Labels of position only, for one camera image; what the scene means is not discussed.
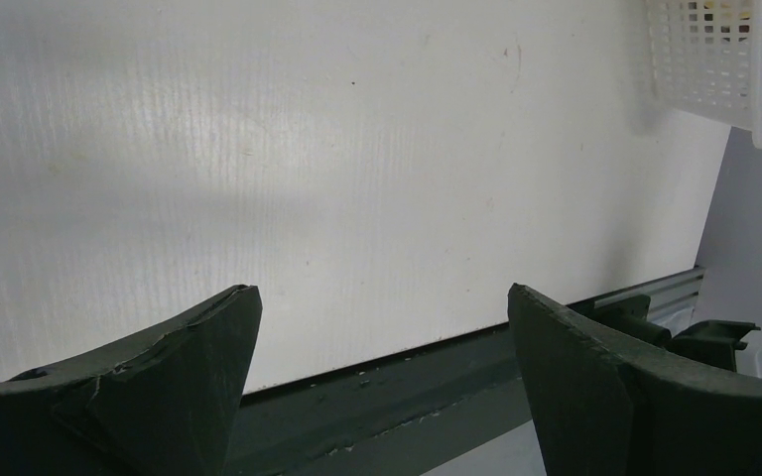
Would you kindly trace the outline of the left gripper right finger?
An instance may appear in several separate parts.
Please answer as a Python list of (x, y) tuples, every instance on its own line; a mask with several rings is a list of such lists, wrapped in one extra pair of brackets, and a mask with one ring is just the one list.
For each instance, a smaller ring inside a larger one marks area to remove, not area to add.
[(550, 475), (762, 475), (762, 379), (514, 285), (507, 309)]

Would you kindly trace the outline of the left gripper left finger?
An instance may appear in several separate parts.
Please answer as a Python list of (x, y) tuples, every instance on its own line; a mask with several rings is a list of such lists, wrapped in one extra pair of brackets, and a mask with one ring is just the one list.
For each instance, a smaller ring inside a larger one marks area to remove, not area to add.
[(0, 382), (0, 475), (218, 475), (262, 315), (235, 285)]

